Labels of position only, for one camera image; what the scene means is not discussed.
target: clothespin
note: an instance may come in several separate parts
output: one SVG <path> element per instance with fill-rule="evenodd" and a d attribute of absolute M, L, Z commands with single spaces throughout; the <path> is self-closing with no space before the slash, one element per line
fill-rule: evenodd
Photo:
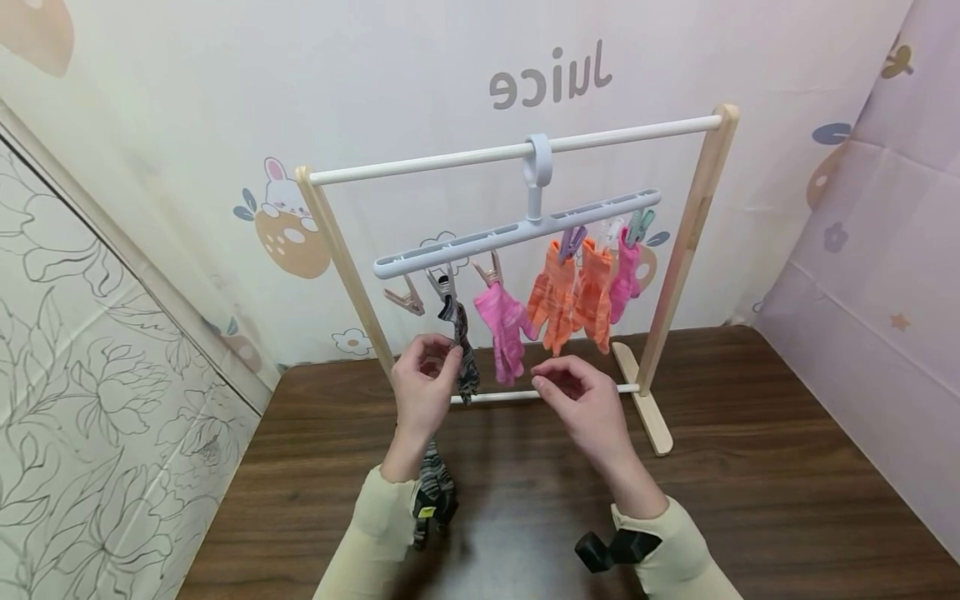
<path fill-rule="evenodd" d="M 613 247 L 615 249 L 616 239 L 620 237 L 621 229 L 623 229 L 623 217 L 616 217 L 604 221 L 600 227 L 600 235 L 598 236 L 600 243 L 597 245 L 597 250 L 602 251 L 606 247 Z"/>
<path fill-rule="evenodd" d="M 430 280 L 430 285 L 433 286 L 440 300 L 446 300 L 446 297 L 450 296 L 451 300 L 457 301 L 457 286 L 453 282 L 453 265 L 446 263 L 446 274 L 441 275 L 439 279 L 431 271 L 427 271 L 426 278 Z"/>
<path fill-rule="evenodd" d="M 500 257 L 497 256 L 496 250 L 491 250 L 490 256 L 493 260 L 493 268 L 488 271 L 485 271 L 476 261 L 471 260 L 470 263 L 473 265 L 473 268 L 477 270 L 477 273 L 480 274 L 480 277 L 483 278 L 487 287 L 492 287 L 495 283 L 503 285 L 503 279 L 500 273 Z"/>
<path fill-rule="evenodd" d="M 580 250 L 581 244 L 587 239 L 587 228 L 578 225 L 575 228 L 565 229 L 560 240 L 560 263 L 573 256 Z"/>
<path fill-rule="evenodd" d="M 384 290 L 383 295 L 403 310 L 422 317 L 426 312 L 423 310 L 423 300 L 420 299 L 420 294 L 417 293 L 417 288 L 414 287 L 414 282 L 410 280 L 410 276 L 404 275 L 403 279 L 407 282 L 407 290 L 409 291 L 406 296 L 399 296 L 390 290 Z"/>
<path fill-rule="evenodd" d="M 647 228 L 650 227 L 650 224 L 653 223 L 654 217 L 656 216 L 653 210 L 647 210 L 645 212 L 641 210 L 634 211 L 634 215 L 630 218 L 630 224 L 627 226 L 627 235 L 624 239 L 628 247 L 632 248 L 643 241 L 643 238 L 647 235 Z"/>

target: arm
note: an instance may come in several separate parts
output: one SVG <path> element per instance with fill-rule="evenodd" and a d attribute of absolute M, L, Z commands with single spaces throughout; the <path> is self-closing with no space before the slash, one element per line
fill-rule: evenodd
<path fill-rule="evenodd" d="M 376 600 L 390 596 L 414 540 L 414 501 L 426 446 L 443 422 L 462 351 L 441 335 L 418 336 L 394 365 L 396 431 L 383 464 L 367 475 L 353 519 L 313 600 Z M 443 358 L 436 376 L 426 361 Z"/>
<path fill-rule="evenodd" d="M 617 529 L 660 538 L 635 567 L 651 600 L 742 600 L 690 515 L 663 494 L 636 456 L 613 381 L 575 356 L 548 360 L 533 374 L 540 396 L 607 482 Z"/>

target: wooden base foot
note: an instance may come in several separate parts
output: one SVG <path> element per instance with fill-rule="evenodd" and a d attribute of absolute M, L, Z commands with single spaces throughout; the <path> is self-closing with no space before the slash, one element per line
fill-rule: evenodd
<path fill-rule="evenodd" d="M 623 380 L 636 381 L 640 367 L 636 363 L 634 352 L 619 342 L 613 342 L 611 348 L 616 364 L 620 366 L 620 372 L 623 373 Z M 666 456 L 673 449 L 673 436 L 666 428 L 666 422 L 660 414 L 654 395 L 648 393 L 646 396 L 641 396 L 639 392 L 632 392 L 630 396 L 633 397 L 634 405 L 640 413 L 643 428 L 647 430 L 647 437 L 650 438 L 650 444 L 654 447 L 654 453 L 657 456 Z"/>

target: wooden leg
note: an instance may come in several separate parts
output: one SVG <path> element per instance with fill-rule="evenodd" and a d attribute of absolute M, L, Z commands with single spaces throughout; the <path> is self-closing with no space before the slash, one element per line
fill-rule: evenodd
<path fill-rule="evenodd" d="M 636 365 L 634 351 L 626 344 L 619 342 L 613 342 L 611 348 L 613 358 L 616 359 L 616 364 L 620 366 L 620 372 L 623 373 L 623 380 L 636 381 L 636 374 L 640 367 Z M 645 396 L 641 396 L 639 392 L 631 392 L 630 396 L 634 399 L 634 405 L 640 413 L 640 420 L 643 421 L 643 428 L 647 430 L 647 437 L 650 438 L 650 445 L 654 447 L 654 453 L 657 456 L 666 456 L 673 449 L 673 436 L 666 428 L 666 422 L 660 414 L 654 395 L 647 392 Z"/>
<path fill-rule="evenodd" d="M 330 251 L 330 257 L 333 264 L 340 274 L 344 287 L 347 288 L 347 294 L 350 301 L 353 302 L 353 309 L 360 317 L 360 323 L 363 325 L 367 337 L 373 344 L 373 351 L 376 352 L 376 358 L 383 367 L 383 372 L 387 375 L 387 380 L 393 385 L 391 369 L 394 367 L 394 355 L 390 352 L 390 344 L 387 343 L 387 336 L 384 335 L 380 327 L 380 321 L 373 312 L 373 306 L 370 304 L 370 297 L 367 296 L 367 290 L 360 280 L 360 274 L 357 273 L 356 265 L 353 263 L 353 257 L 350 256 L 350 250 L 347 248 L 347 242 L 344 240 L 344 234 L 337 225 L 337 220 L 330 209 L 330 203 L 326 201 L 324 190 L 318 185 L 310 184 L 309 167 L 301 166 L 297 168 L 297 185 L 300 187 L 300 193 L 306 201 L 310 214 L 320 230 L 320 235 Z"/>
<path fill-rule="evenodd" d="M 647 336 L 647 343 L 640 356 L 636 383 L 640 386 L 641 396 L 650 394 L 650 384 L 653 383 L 654 372 L 660 362 L 663 344 L 666 343 L 666 334 L 673 322 L 673 315 L 677 312 L 680 293 L 684 289 L 690 263 L 693 262 L 693 254 L 697 251 L 710 203 L 713 202 L 713 194 L 733 142 L 733 133 L 740 120 L 740 109 L 734 105 L 720 105 L 713 114 L 721 116 L 720 128 L 707 132 L 704 137 L 704 145 L 697 160 L 697 169 L 693 172 L 693 182 L 686 197 L 684 216 L 677 230 L 666 275 L 663 276 L 663 288 L 660 290 L 660 299 L 657 300 L 657 310 L 654 312 L 654 321 L 650 326 L 650 335 Z"/>

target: green clothespin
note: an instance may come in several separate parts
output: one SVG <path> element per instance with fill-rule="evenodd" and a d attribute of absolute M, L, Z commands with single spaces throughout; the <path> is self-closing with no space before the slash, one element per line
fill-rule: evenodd
<path fill-rule="evenodd" d="M 630 224 L 627 226 L 627 235 L 624 239 L 627 246 L 632 248 L 643 241 L 647 235 L 647 229 L 654 222 L 657 214 L 653 210 L 635 210 L 630 218 Z"/>

